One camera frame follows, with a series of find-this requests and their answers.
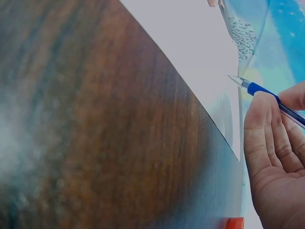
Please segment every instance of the palm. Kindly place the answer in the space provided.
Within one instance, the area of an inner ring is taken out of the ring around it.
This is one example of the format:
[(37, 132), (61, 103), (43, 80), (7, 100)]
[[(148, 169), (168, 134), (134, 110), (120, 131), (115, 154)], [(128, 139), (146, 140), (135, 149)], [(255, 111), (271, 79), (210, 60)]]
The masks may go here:
[(291, 224), (304, 215), (305, 176), (268, 167), (251, 183), (254, 206), (263, 216), (264, 228), (293, 228)]

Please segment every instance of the transparent pen barrel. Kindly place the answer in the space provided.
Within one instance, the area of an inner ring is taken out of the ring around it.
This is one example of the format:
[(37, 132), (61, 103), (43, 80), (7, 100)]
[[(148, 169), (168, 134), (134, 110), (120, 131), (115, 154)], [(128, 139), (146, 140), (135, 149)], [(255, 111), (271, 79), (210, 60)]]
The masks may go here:
[(303, 129), (305, 129), (305, 116), (302, 113), (292, 110), (282, 103), (279, 103), (278, 106), (282, 114), (290, 118), (292, 121), (297, 123)]

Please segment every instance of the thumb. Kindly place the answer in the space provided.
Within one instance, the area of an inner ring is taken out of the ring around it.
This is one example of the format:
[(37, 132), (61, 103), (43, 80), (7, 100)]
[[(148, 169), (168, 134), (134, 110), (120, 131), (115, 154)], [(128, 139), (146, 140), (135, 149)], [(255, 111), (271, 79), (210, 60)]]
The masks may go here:
[(280, 92), (278, 97), (291, 109), (305, 110), (305, 81)]

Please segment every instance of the pen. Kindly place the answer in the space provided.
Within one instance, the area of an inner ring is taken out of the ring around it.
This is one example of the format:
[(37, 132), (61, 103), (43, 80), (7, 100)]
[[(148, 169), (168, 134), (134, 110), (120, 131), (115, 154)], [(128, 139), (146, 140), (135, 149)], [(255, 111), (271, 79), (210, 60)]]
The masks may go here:
[(305, 116), (295, 110), (290, 109), (289, 107), (285, 106), (284, 104), (282, 104), (280, 98), (276, 94), (273, 94), (272, 92), (261, 87), (260, 85), (257, 85), (256, 83), (253, 83), (242, 77), (233, 76), (233, 75), (229, 75), (229, 77), (235, 83), (237, 83), (239, 87), (247, 89), (248, 94), (250, 94), (252, 96), (254, 95), (255, 92), (258, 92), (258, 91), (267, 92), (269, 94), (272, 94), (277, 100), (281, 113), (284, 114), (285, 116), (287, 116), (288, 118), (290, 118), (295, 123), (297, 123), (303, 129), (305, 129)]

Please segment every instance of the wooden table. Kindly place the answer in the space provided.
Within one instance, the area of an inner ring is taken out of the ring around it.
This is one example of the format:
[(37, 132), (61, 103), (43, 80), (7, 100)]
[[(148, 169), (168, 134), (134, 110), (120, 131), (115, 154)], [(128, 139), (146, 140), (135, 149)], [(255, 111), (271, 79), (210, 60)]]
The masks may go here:
[(0, 1), (0, 228), (222, 228), (242, 166), (117, 0)]

